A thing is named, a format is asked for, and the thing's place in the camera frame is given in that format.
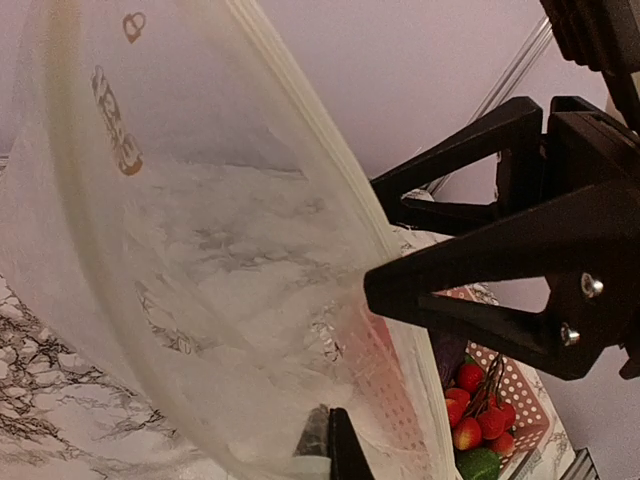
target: red strawberry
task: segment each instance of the red strawberry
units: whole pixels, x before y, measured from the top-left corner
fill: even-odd
[[[449,414],[449,425],[451,428],[454,428],[462,415],[464,415],[464,407],[457,401],[452,398],[447,398],[447,413]]]
[[[504,413],[496,407],[489,407],[486,412],[478,415],[478,423],[482,430],[482,438],[494,440],[504,432]]]
[[[467,408],[467,405],[469,405],[471,401],[471,394],[461,388],[448,388],[445,390],[444,396],[445,398],[452,398],[462,405],[463,408]]]
[[[515,440],[507,432],[504,432],[495,440],[487,442],[487,447],[503,457],[511,455],[516,449]]]
[[[473,364],[462,365],[456,377],[458,386],[469,393],[476,393],[482,380],[484,380],[484,371],[478,365]]]
[[[482,399],[484,400],[485,398],[487,398],[487,392],[478,392],[478,395],[482,395]],[[496,394],[495,393],[490,393],[489,394],[489,406],[490,407],[497,407],[498,406],[498,400],[496,398]]]
[[[473,417],[463,418],[453,429],[453,446],[458,450],[471,450],[482,443],[482,431]]]
[[[502,402],[498,408],[504,414],[504,429],[509,430],[516,423],[516,409],[507,402]]]

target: screw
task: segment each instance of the screw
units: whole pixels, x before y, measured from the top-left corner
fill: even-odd
[[[588,273],[583,273],[580,279],[580,286],[582,287],[582,293],[587,298],[595,298],[604,290],[604,284],[597,278],[593,278]]]
[[[580,341],[580,333],[572,329],[567,323],[563,323],[560,327],[560,338],[565,347],[575,345]]]

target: clear plastic bag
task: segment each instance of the clear plastic bag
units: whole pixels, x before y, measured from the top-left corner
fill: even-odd
[[[293,457],[319,405],[377,478],[451,478],[426,331],[364,308],[397,241],[256,3],[43,0],[25,32],[18,295],[239,478],[328,478]]]

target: green vegetable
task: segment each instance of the green vegetable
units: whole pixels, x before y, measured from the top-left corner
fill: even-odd
[[[464,363],[465,363],[465,365],[468,364],[468,363],[471,363],[473,365],[477,365],[476,361],[468,353],[464,354]]]
[[[500,457],[488,448],[476,448],[456,455],[456,467],[464,480],[498,480]]]

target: white marble surface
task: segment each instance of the white marble surface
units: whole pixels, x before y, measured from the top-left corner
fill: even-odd
[[[402,236],[405,251],[434,242],[424,233]],[[504,478],[560,478],[573,461],[571,445],[536,372],[522,370],[543,401],[553,432]],[[0,277],[0,478],[216,480],[227,475],[147,399],[56,338]]]

